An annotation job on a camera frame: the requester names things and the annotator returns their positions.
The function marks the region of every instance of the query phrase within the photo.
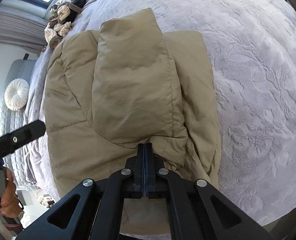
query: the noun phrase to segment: gray curtain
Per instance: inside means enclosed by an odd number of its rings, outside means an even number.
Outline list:
[[[39,53],[47,42],[44,29],[48,22],[35,15],[17,9],[0,6],[0,42],[23,47]]]

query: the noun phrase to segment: round white cushion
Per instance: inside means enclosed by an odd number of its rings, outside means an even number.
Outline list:
[[[23,108],[28,100],[29,84],[26,80],[17,78],[10,82],[5,91],[5,103],[10,110]]]

